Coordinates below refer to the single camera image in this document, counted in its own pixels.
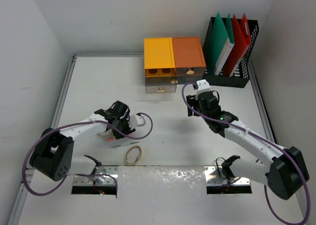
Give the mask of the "green pen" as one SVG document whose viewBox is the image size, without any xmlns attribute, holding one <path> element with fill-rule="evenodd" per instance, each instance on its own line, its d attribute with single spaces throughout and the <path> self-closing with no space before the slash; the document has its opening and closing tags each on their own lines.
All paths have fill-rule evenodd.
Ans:
<svg viewBox="0 0 316 225">
<path fill-rule="evenodd" d="M 120 147 L 126 147 L 126 146 L 130 146 L 130 145 L 134 145 L 139 143 L 139 141 L 135 141 L 135 142 L 128 142 L 128 143 L 124 143 L 124 144 L 120 144 L 120 145 L 114 145 L 111 148 L 120 148 Z"/>
</svg>

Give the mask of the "green clip file folder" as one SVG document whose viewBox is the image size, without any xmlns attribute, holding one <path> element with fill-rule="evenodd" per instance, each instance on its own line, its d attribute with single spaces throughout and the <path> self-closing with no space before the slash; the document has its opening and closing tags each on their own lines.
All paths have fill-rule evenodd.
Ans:
<svg viewBox="0 0 316 225">
<path fill-rule="evenodd" d="M 230 14 L 223 21 L 220 13 L 217 12 L 210 25 L 203 46 L 206 73 L 219 75 L 235 45 Z"/>
</svg>

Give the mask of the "red clip file folder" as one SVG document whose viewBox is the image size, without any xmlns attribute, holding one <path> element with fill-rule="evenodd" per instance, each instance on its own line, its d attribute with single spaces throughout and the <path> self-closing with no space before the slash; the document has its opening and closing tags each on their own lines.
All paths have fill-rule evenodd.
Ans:
<svg viewBox="0 0 316 225">
<path fill-rule="evenodd" d="M 233 15 L 232 28 L 235 44 L 223 67 L 223 75 L 226 77 L 233 76 L 234 71 L 238 67 L 251 44 L 250 30 L 245 13 L 240 21 L 238 21 L 236 16 Z"/>
</svg>

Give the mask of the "transparent yellow drawer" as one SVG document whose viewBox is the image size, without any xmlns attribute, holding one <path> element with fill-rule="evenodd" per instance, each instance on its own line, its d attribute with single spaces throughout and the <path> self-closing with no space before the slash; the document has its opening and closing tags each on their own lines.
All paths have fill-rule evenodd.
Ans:
<svg viewBox="0 0 316 225">
<path fill-rule="evenodd" d="M 146 93 L 171 93 L 176 92 L 177 79 L 172 76 L 146 77 Z"/>
</svg>

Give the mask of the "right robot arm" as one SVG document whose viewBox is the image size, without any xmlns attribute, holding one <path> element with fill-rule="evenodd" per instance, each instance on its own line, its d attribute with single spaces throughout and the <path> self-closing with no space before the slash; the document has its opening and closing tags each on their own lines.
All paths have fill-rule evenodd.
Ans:
<svg viewBox="0 0 316 225">
<path fill-rule="evenodd" d="M 235 142 L 259 162 L 232 155 L 221 164 L 220 177 L 230 181 L 246 177 L 268 186 L 279 198 L 288 200 L 310 178 L 303 155 L 296 147 L 274 145 L 251 131 L 230 112 L 221 109 L 218 99 L 209 92 L 183 96 L 188 116 L 200 116 L 215 134 Z"/>
</svg>

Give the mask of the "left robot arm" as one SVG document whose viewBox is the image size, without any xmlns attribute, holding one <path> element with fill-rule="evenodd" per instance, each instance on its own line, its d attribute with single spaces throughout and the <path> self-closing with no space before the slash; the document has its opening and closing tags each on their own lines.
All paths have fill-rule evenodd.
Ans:
<svg viewBox="0 0 316 225">
<path fill-rule="evenodd" d="M 34 149 L 29 164 L 55 182 L 69 173 L 74 147 L 96 134 L 111 128 L 97 121 L 105 121 L 125 135 L 135 131 L 130 127 L 128 105 L 116 101 L 107 110 L 99 109 L 79 125 L 59 129 L 45 137 Z"/>
</svg>

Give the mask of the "large clear tape roll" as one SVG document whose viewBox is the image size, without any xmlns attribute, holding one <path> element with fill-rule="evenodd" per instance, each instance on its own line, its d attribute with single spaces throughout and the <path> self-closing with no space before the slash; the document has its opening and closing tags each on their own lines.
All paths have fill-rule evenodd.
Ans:
<svg viewBox="0 0 316 225">
<path fill-rule="evenodd" d="M 108 137 L 110 136 L 110 134 L 111 134 L 111 131 L 110 131 L 110 130 L 109 130 L 109 131 L 104 131 L 104 132 L 98 133 L 98 135 L 99 135 L 100 137 L 103 137 L 103 138 L 108 138 Z"/>
</svg>

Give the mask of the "dark bottom drawer box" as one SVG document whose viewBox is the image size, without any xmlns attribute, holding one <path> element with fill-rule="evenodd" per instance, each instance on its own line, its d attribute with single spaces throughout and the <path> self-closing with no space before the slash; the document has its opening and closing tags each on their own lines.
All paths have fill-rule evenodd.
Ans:
<svg viewBox="0 0 316 225">
<path fill-rule="evenodd" d="M 145 83 L 146 85 L 185 84 L 188 82 L 197 82 L 202 79 L 203 75 L 157 76 L 145 77 Z"/>
</svg>

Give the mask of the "beige masking tape roll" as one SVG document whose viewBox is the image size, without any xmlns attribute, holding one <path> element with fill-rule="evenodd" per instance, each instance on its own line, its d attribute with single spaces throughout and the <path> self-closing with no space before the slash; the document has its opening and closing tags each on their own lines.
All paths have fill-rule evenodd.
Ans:
<svg viewBox="0 0 316 225">
<path fill-rule="evenodd" d="M 126 166 L 135 166 L 141 160 L 142 155 L 143 151 L 140 146 L 132 146 L 124 155 L 124 164 Z"/>
</svg>

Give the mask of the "black mesh file organizer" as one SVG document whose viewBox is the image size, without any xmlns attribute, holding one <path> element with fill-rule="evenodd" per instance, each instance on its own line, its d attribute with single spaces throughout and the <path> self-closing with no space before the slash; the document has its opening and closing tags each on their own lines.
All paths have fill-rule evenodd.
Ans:
<svg viewBox="0 0 316 225">
<path fill-rule="evenodd" d="M 251 44 L 231 77 L 223 76 L 222 72 L 220 72 L 219 75 L 212 75 L 208 64 L 206 64 L 203 78 L 206 79 L 210 85 L 235 88 L 245 88 L 247 85 L 249 81 L 248 62 L 259 34 L 259 23 L 257 20 L 248 19 L 248 26 L 251 34 Z"/>
</svg>

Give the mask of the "orange drawer box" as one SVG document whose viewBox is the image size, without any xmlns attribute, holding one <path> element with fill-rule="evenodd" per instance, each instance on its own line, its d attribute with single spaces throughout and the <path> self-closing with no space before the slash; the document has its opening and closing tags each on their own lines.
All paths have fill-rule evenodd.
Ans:
<svg viewBox="0 0 316 225">
<path fill-rule="evenodd" d="M 206 69 L 199 37 L 173 37 L 176 76 L 203 75 Z"/>
</svg>

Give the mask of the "yellow drawer box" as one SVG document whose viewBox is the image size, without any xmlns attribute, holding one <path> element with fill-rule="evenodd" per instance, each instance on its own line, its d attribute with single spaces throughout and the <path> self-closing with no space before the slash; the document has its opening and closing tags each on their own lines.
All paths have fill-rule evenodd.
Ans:
<svg viewBox="0 0 316 225">
<path fill-rule="evenodd" d="M 176 67 L 171 37 L 144 39 L 145 77 L 175 76 Z"/>
</svg>

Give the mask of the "white front cover board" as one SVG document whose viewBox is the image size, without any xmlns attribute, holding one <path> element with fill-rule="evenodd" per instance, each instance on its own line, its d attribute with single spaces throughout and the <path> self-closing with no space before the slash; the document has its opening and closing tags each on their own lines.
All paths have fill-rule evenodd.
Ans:
<svg viewBox="0 0 316 225">
<path fill-rule="evenodd" d="M 302 220 L 296 197 L 208 194 L 203 167 L 121 166 L 117 195 L 72 194 L 73 178 L 44 197 L 28 194 L 21 225 L 277 225 Z"/>
</svg>

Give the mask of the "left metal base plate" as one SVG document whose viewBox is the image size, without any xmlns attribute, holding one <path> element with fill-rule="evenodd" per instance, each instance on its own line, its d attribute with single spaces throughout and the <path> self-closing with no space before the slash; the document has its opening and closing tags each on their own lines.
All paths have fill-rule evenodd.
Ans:
<svg viewBox="0 0 316 225">
<path fill-rule="evenodd" d="M 97 166 L 92 172 L 93 175 L 98 175 L 96 177 L 85 177 L 85 176 L 74 176 L 73 185 L 74 186 L 115 186 L 115 179 L 118 179 L 119 167 L 118 166 L 108 166 L 101 165 Z"/>
</svg>

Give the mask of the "metal base plate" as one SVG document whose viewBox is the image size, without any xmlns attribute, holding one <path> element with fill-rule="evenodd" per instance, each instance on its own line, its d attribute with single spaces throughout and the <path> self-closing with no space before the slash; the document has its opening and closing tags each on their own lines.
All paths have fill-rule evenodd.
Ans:
<svg viewBox="0 0 316 225">
<path fill-rule="evenodd" d="M 115 179 L 118 179 L 119 167 L 118 166 L 108 166 L 101 165 L 97 166 L 92 172 L 93 175 L 98 175 L 96 177 L 85 177 L 85 176 L 74 176 L 73 185 L 74 186 L 115 186 Z"/>
<path fill-rule="evenodd" d="M 204 175 L 207 186 L 218 187 L 218 186 L 249 186 L 251 185 L 250 179 L 245 177 L 232 178 L 229 181 L 219 176 L 218 169 L 221 172 L 221 166 L 216 165 L 205 166 Z"/>
</svg>

